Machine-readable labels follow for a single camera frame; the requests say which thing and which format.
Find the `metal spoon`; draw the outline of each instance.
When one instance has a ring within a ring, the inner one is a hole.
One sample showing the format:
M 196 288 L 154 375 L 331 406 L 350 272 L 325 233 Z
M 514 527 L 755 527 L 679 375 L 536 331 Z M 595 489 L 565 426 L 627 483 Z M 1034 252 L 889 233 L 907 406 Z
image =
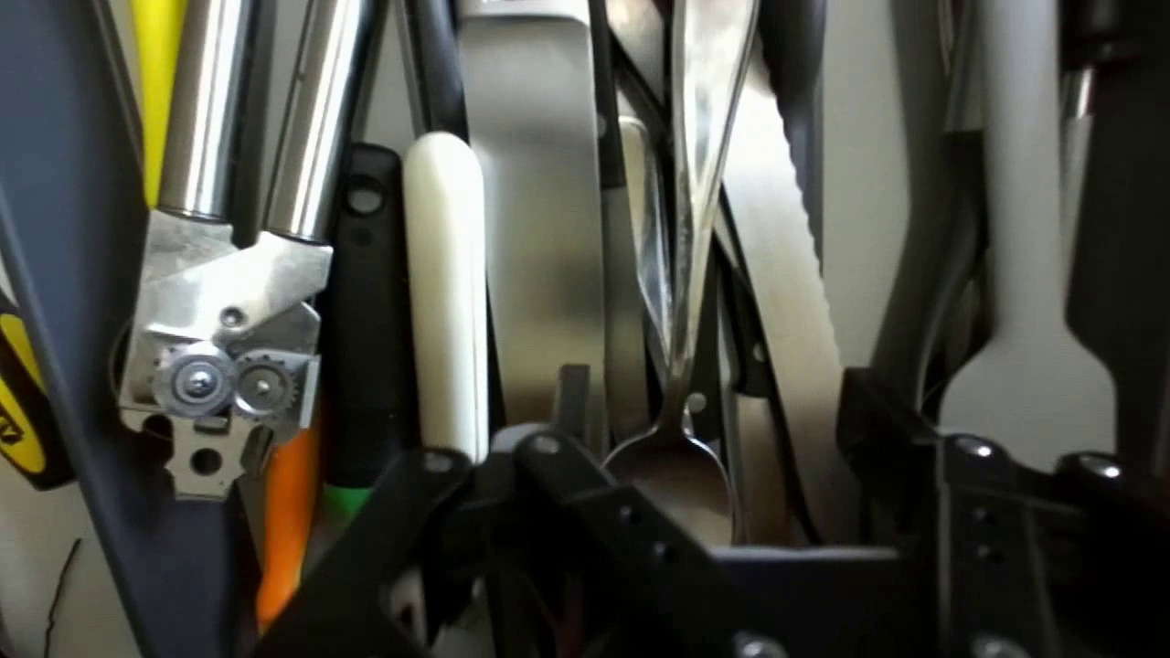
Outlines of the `metal spoon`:
M 733 544 L 735 504 L 721 458 L 692 436 L 692 371 L 727 132 L 759 24 L 759 0 L 688 0 L 672 13 L 677 252 L 659 425 L 608 467 L 633 477 L 701 544 Z

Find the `stainless steel utensil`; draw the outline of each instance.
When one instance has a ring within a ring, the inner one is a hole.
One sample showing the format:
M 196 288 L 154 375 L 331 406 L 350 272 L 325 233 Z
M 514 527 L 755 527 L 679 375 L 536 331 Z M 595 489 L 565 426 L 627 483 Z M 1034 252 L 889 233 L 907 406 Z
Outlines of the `stainless steel utensil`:
M 809 506 L 821 527 L 848 527 L 857 477 L 839 449 L 845 367 L 765 56 L 742 79 L 723 191 Z
M 1077 240 L 1083 221 L 1083 192 L 1088 192 L 1088 170 L 1089 170 L 1089 147 L 1095 147 L 1095 125 L 1096 125 L 1096 77 L 1102 70 L 1111 70 L 1136 56 L 1132 40 L 1132 12 L 1133 2 L 1083 2 L 1077 13 L 1068 13 L 1072 30 L 1072 56 L 1077 71 L 1066 87 L 1066 252 L 1068 252 L 1068 279 L 1077 268 Z
M 721 296 L 721 397 L 727 417 L 727 475 L 742 510 L 742 544 L 790 540 L 790 500 L 784 471 L 784 426 L 771 406 L 771 363 L 745 279 L 723 279 Z
M 735 504 L 721 458 L 692 436 L 688 397 L 701 326 L 712 204 L 723 176 L 759 0 L 688 0 L 672 13 L 677 252 L 659 425 L 623 443 L 608 467 L 640 483 L 706 544 L 727 544 Z
M 590 0 L 461 2 L 461 70 L 504 421 L 544 421 L 559 365 L 578 363 L 592 371 L 586 443 L 599 449 L 608 252 Z
M 667 319 L 668 319 L 668 236 L 662 227 L 662 179 L 655 143 L 643 121 L 623 118 L 623 157 L 627 157 L 627 192 L 628 192 L 628 221 L 633 221 L 633 263 L 638 288 L 647 310 L 647 349 L 659 380 L 667 375 Z
M 667 98 L 667 30 L 655 0 L 608 0 L 611 32 L 620 36 L 627 58 L 651 87 L 655 101 Z
M 620 79 L 608 0 L 590 0 L 592 30 L 592 77 L 599 118 L 599 191 L 604 191 L 604 272 L 608 272 L 608 417 L 611 436 L 628 436 L 651 421 L 651 371 L 647 371 L 647 320 L 638 296 L 638 255 L 628 231 L 627 153 L 620 118 Z

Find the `white plastic handle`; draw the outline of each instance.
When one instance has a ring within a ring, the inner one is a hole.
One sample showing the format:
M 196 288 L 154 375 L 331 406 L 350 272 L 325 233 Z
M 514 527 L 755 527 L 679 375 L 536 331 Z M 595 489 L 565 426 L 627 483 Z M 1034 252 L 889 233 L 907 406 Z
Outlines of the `white plastic handle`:
M 423 445 L 486 461 L 486 227 L 484 166 L 447 132 L 406 153 L 409 310 Z

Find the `white spatula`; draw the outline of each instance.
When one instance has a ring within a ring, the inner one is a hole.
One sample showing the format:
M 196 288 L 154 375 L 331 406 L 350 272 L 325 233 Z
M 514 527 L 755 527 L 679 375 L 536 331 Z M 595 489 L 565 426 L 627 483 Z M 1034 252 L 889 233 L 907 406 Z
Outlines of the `white spatula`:
M 486 458 L 484 170 L 447 132 L 417 138 L 404 170 L 422 443 Z
M 1066 326 L 1056 2 L 979 0 L 994 336 L 943 393 L 943 432 L 1051 471 L 1117 449 L 1117 385 Z

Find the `serrated blade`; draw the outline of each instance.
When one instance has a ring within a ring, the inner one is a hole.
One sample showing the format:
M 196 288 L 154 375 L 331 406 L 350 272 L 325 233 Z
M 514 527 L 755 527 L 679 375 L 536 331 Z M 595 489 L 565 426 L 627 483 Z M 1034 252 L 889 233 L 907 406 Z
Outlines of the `serrated blade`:
M 801 486 L 816 523 L 835 536 L 857 516 L 857 483 L 839 452 L 842 349 L 790 138 L 762 56 L 742 79 L 723 192 L 742 269 L 759 296 Z

